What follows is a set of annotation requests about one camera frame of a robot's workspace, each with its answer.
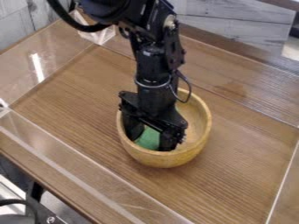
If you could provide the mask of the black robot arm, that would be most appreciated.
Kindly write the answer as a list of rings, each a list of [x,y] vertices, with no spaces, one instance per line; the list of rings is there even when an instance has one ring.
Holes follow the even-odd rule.
[[[95,21],[118,26],[130,39],[138,90],[119,93],[126,136],[135,141],[150,127],[159,132],[158,150],[171,151],[188,127],[175,108],[186,51],[174,6],[167,0],[80,0],[80,5]]]

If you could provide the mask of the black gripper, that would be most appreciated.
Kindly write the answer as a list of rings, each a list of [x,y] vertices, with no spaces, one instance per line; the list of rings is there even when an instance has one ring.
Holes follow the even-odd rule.
[[[175,108],[178,83],[159,86],[139,86],[136,92],[119,93],[119,110],[123,116],[126,135],[135,141],[146,126],[160,133],[159,151],[172,151],[183,142],[188,122]]]

